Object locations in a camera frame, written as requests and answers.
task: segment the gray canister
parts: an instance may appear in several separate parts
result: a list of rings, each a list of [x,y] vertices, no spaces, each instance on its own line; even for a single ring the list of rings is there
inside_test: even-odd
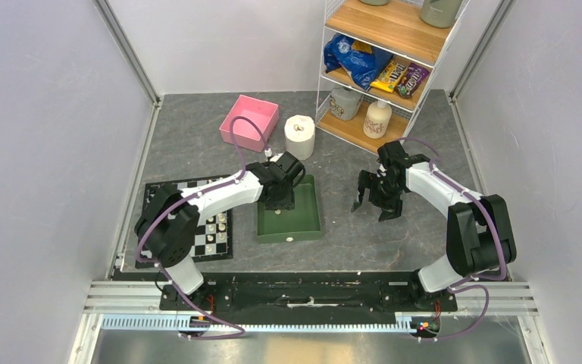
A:
[[[449,28],[456,20],[456,14],[463,0],[425,0],[421,9],[421,19],[436,28]]]
[[[341,120],[351,120],[358,114],[362,94],[352,89],[336,87],[329,96],[329,108],[331,113]]]
[[[367,4],[367,5],[387,5],[390,3],[391,0],[360,0],[360,2]]]

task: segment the white bottle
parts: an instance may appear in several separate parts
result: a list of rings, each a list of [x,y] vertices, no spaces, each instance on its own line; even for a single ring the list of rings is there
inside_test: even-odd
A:
[[[378,100],[370,104],[367,108],[367,117],[362,131],[371,139],[378,139],[387,132],[387,125],[390,123],[392,110],[383,100]]]

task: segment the blue chip bag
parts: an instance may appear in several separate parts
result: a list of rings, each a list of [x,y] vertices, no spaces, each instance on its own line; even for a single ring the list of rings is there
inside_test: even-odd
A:
[[[369,90],[380,72],[391,61],[393,55],[342,34],[336,34],[324,47],[324,65],[327,72],[340,67],[352,78],[353,82]]]

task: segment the shelving unit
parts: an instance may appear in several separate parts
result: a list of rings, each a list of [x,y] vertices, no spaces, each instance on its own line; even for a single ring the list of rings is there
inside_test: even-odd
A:
[[[327,73],[324,71],[321,58],[318,90],[325,89],[326,81],[332,88],[340,85],[362,93],[365,101],[352,120],[342,121],[329,112],[330,97],[320,103],[318,96],[315,119],[318,128],[372,153],[376,153],[377,148],[384,143],[406,136],[414,126],[423,102],[429,94],[432,80],[436,77],[438,66],[446,55],[458,25],[462,22],[468,1],[462,5],[452,27],[439,29],[420,19],[423,0],[392,0],[383,6],[366,5],[359,0],[326,0],[323,45],[329,40],[325,39],[327,30],[332,30],[392,52],[405,64],[415,62],[426,67],[430,70],[430,75],[410,99],[404,99],[396,93],[388,93],[373,87],[364,91],[342,68]],[[368,104],[377,99],[388,102],[394,116],[385,136],[373,140],[362,132],[362,124],[365,121]]]

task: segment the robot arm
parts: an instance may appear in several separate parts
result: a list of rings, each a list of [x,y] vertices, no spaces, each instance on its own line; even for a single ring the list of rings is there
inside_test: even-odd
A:
[[[435,167],[430,170],[425,155],[408,155],[399,141],[378,149],[380,167],[376,174],[361,171],[358,177],[358,198],[352,212],[362,204],[365,190],[369,201],[382,209],[379,221],[398,218],[402,214],[402,193],[416,192],[447,217],[446,254],[433,264],[417,270],[415,285],[418,295],[445,290],[462,278],[499,266],[496,245],[489,231],[479,232],[487,225],[474,197],[488,211],[499,233],[505,262],[516,258],[516,247],[505,200],[498,196],[483,196],[462,187]]]
[[[135,233],[141,239],[158,216],[182,198],[196,195],[178,209],[172,218],[159,223],[147,239],[145,246],[159,264],[180,286],[185,294],[195,292],[204,282],[192,260],[190,251],[195,245],[195,231],[200,221],[216,214],[253,202],[263,202],[266,209],[293,209],[293,181],[304,171],[297,158],[286,152],[270,162],[251,163],[247,172],[237,180],[239,172],[212,184],[177,190],[166,186],[155,191],[146,210],[135,225]],[[213,189],[228,181],[234,184]]]

